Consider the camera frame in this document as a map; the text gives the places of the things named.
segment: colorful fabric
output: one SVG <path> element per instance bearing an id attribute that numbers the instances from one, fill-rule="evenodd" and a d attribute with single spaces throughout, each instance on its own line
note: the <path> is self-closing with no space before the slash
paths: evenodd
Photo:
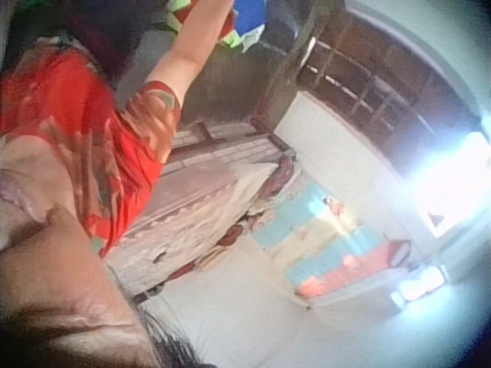
<path id="1" fill-rule="evenodd" d="M 179 103 L 150 82 L 114 109 L 95 62 L 73 39 L 40 39 L 2 78 L 0 134 L 39 136 L 66 166 L 77 216 L 105 256 L 150 198 L 172 147 Z"/>
<path id="2" fill-rule="evenodd" d="M 179 32 L 187 16 L 199 0 L 171 0 L 167 25 Z M 266 19 L 265 0 L 235 0 L 220 34 L 220 40 L 230 48 L 243 44 L 247 51 L 261 37 Z"/>
<path id="3" fill-rule="evenodd" d="M 252 236 L 306 298 L 389 268 L 394 253 L 391 242 L 304 173 L 255 219 Z"/>

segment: black hair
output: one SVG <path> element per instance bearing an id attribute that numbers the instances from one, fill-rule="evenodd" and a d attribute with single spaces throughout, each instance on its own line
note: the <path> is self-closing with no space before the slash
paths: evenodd
<path id="1" fill-rule="evenodd" d="M 29 315 L 57 315 L 57 311 L 31 311 L 16 318 L 4 319 L 0 323 L 0 357 L 2 367 L 34 368 L 34 367 L 104 367 L 104 368 L 138 368 L 137 365 L 121 365 L 101 361 L 92 356 L 78 356 L 76 351 L 65 351 L 58 347 L 50 347 L 45 341 L 51 338 L 84 332 L 85 329 L 56 328 L 47 331 L 25 329 L 23 321 Z M 146 310 L 140 310 L 140 319 L 147 330 L 153 345 L 153 352 L 162 368 L 216 368 L 205 364 L 199 358 L 191 343 L 170 327 L 164 327 Z"/>
<path id="2" fill-rule="evenodd" d="M 198 357 L 191 343 L 170 327 L 164 328 L 152 314 L 141 310 L 143 326 L 147 329 L 161 367 L 216 368 Z"/>

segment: red floral dress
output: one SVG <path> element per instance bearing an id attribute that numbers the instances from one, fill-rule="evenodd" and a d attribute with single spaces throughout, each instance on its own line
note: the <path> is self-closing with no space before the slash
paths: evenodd
<path id="1" fill-rule="evenodd" d="M 0 135 L 50 143 L 71 177 L 78 219 L 105 256 L 142 212 L 170 154 L 176 96 L 150 82 L 116 111 L 96 63 L 66 37 L 40 39 L 0 88 Z"/>

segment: white wall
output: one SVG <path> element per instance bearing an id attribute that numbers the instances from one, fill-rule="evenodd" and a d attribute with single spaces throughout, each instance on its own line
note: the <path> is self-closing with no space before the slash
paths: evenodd
<path id="1" fill-rule="evenodd" d="M 379 235 L 411 238 L 424 254 L 439 246 L 382 155 L 313 96 L 298 93 L 275 133 L 297 151 L 307 174 Z"/>
<path id="2" fill-rule="evenodd" d="M 437 63 L 476 115 L 491 111 L 489 20 L 476 1 L 345 0 L 345 4 Z"/>

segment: bed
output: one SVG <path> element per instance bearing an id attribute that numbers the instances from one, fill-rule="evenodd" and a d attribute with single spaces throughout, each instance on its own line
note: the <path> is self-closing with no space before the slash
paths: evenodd
<path id="1" fill-rule="evenodd" d="M 143 214 L 105 261 L 131 295 L 204 256 L 248 211 L 274 163 L 218 160 L 162 176 Z"/>

